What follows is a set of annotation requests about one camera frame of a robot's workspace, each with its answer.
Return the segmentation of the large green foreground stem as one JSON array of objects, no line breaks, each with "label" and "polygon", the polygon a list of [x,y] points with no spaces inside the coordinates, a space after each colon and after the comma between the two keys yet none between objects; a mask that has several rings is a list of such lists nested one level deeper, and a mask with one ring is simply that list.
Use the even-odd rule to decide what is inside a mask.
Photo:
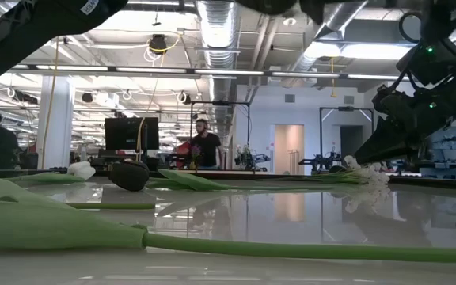
[{"label": "large green foreground stem", "polygon": [[456,249],[373,245],[268,244],[151,234],[31,193],[0,178],[0,249],[154,247],[249,257],[456,263]]}]

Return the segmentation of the black monitor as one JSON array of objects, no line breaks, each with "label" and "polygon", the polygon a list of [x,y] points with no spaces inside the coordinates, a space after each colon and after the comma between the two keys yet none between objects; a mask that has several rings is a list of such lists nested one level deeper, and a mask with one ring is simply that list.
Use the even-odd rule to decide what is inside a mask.
[{"label": "black monitor", "polygon": [[159,118],[106,118],[106,150],[158,150]]}]

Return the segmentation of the white pillar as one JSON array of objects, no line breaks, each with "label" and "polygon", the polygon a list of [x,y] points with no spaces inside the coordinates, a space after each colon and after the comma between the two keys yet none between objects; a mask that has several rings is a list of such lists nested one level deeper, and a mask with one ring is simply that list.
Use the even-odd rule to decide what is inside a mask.
[{"label": "white pillar", "polygon": [[36,139],[38,169],[70,164],[74,97],[75,87],[68,77],[42,77]]}]

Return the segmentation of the black artificial tulip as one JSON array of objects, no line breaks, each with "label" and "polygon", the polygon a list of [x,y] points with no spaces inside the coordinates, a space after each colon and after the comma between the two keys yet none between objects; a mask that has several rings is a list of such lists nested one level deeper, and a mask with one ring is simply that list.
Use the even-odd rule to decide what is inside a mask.
[{"label": "black artificial tulip", "polygon": [[112,165],[108,176],[109,180],[130,192],[138,192],[144,188],[167,188],[170,190],[191,190],[197,192],[225,191],[225,190],[257,190],[257,186],[231,186],[220,184],[189,173],[176,170],[159,169],[163,178],[150,176],[146,164],[135,161],[123,161]]}]

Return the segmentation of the ceiling light strip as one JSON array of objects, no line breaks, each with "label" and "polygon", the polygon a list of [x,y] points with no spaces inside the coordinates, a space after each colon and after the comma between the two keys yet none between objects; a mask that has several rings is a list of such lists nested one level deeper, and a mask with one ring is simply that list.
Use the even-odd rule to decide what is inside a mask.
[{"label": "ceiling light strip", "polygon": [[291,72],[275,70],[224,70],[224,69],[195,69],[195,68],[166,68],[166,67],[135,67],[135,66],[76,66],[76,65],[32,65],[18,64],[8,70],[15,74],[65,74],[65,75],[95,75],[113,77],[146,77],[158,76],[165,78],[206,77],[215,79],[238,77],[271,77],[271,78],[330,78],[341,80],[382,80],[395,81],[398,75],[392,74],[350,74],[350,73],[321,73],[321,72]]}]

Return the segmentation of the black equipment rack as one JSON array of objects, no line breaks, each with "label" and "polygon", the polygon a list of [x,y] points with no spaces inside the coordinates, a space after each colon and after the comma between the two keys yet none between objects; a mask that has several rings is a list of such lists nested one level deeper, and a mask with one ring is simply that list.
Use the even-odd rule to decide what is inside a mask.
[{"label": "black equipment rack", "polygon": [[416,165],[422,177],[456,180],[456,135],[429,137]]}]

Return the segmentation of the purple flower bouquet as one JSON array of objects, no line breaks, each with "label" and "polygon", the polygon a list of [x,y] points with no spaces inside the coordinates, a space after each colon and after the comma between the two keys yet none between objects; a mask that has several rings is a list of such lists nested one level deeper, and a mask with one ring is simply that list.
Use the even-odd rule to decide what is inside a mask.
[{"label": "purple flower bouquet", "polygon": [[191,146],[190,153],[191,153],[190,169],[197,170],[200,166],[200,157],[202,155],[201,147],[199,145]]}]

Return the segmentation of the green tulip stems and leaves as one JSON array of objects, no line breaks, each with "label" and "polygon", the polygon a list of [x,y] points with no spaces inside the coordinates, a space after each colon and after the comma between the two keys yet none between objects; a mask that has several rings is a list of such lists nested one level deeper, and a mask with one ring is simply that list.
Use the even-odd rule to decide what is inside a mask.
[{"label": "green tulip stems and leaves", "polygon": [[[0,170],[0,177],[18,177],[21,175],[34,175],[38,173],[52,173],[52,170]],[[275,175],[264,172],[247,172],[247,171],[202,171],[192,172],[193,175],[198,177],[207,178],[214,181],[306,181],[312,180],[311,176],[303,175]],[[427,188],[444,188],[456,189],[456,180],[437,179],[437,178],[423,178],[423,177],[410,177],[410,176],[389,176],[389,184],[395,185],[410,185],[420,186]]]}]

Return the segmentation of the black gantry frame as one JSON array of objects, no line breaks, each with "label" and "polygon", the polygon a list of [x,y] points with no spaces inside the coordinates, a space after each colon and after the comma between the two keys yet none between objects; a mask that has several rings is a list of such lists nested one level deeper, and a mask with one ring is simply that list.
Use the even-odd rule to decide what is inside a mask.
[{"label": "black gantry frame", "polygon": [[334,172],[345,164],[374,132],[374,111],[352,106],[320,107],[319,147],[321,167]]},{"label": "black gantry frame", "polygon": [[190,138],[192,138],[192,127],[193,127],[193,124],[195,123],[196,119],[197,119],[197,114],[196,112],[193,111],[193,107],[195,104],[206,104],[206,105],[213,105],[213,106],[217,106],[218,108],[221,108],[221,107],[226,107],[226,106],[236,106],[237,105],[244,105],[245,106],[245,117],[247,119],[247,136],[246,136],[246,143],[247,144],[250,144],[250,136],[251,136],[251,130],[252,130],[252,127],[251,127],[251,124],[252,124],[252,120],[251,120],[251,108],[250,108],[250,103],[247,102],[247,101],[221,101],[221,100],[217,100],[217,101],[191,101],[190,103],[190,110],[189,110],[189,115],[190,115],[190,131],[189,131],[189,136]]}]

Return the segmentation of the red tool cart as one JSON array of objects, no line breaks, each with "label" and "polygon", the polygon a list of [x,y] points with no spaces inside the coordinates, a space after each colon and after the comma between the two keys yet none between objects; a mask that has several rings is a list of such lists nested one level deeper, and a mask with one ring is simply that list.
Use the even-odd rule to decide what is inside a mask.
[{"label": "red tool cart", "polygon": [[174,155],[178,169],[187,169],[189,167],[192,159],[190,147],[190,142],[184,142],[175,148]]}]

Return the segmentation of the silver ventilation duct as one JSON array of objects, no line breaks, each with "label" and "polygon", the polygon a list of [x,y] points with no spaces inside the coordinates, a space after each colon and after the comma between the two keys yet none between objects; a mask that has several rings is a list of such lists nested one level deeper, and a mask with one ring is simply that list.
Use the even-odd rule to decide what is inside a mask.
[{"label": "silver ventilation duct", "polygon": [[368,0],[320,0],[317,5],[300,2],[302,12],[308,13],[310,23],[302,35],[303,50],[287,71],[308,72],[321,57],[337,57],[340,54],[338,46],[322,43],[320,39],[333,36],[342,40],[347,26],[367,3]]},{"label": "silver ventilation duct", "polygon": [[[200,17],[202,45],[208,51],[204,58],[209,69],[232,70],[235,68],[236,31],[238,27],[238,4],[236,2],[204,0],[196,1]],[[212,101],[234,101],[232,79],[209,78],[209,97]],[[215,130],[225,139],[231,127],[231,108],[215,107],[213,118]]]}]

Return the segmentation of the white blossom spray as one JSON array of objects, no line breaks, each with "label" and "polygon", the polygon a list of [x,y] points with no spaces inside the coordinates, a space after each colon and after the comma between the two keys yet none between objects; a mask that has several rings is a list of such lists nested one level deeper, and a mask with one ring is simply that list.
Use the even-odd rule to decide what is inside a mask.
[{"label": "white blossom spray", "polygon": [[390,177],[381,171],[382,165],[379,162],[360,165],[357,160],[348,155],[344,158],[345,165],[333,173],[316,173],[303,177],[281,177],[271,178],[271,181],[303,181],[317,182],[323,184],[370,184],[387,185]]}]

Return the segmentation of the bright ceiling light panel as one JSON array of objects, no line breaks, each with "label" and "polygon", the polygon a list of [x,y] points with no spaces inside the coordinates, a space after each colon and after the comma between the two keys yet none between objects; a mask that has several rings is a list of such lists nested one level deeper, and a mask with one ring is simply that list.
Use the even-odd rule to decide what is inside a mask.
[{"label": "bright ceiling light panel", "polygon": [[304,51],[304,56],[318,59],[320,57],[344,57],[353,59],[398,60],[410,51],[410,47],[388,44],[337,44],[313,42]]}]

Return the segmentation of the beige door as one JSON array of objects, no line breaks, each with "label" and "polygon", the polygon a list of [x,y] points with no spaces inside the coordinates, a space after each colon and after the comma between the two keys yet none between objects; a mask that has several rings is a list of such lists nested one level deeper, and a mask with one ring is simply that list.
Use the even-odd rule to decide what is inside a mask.
[{"label": "beige door", "polygon": [[275,126],[275,174],[303,175],[304,126],[301,124],[276,124]]}]

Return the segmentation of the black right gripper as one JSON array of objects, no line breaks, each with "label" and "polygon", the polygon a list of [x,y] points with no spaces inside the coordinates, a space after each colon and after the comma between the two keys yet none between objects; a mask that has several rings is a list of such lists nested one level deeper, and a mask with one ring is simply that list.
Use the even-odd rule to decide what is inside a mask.
[{"label": "black right gripper", "polygon": [[456,117],[456,89],[417,90],[412,97],[382,85],[372,99],[381,113],[374,133],[355,152],[358,163],[409,158],[425,138]]}]

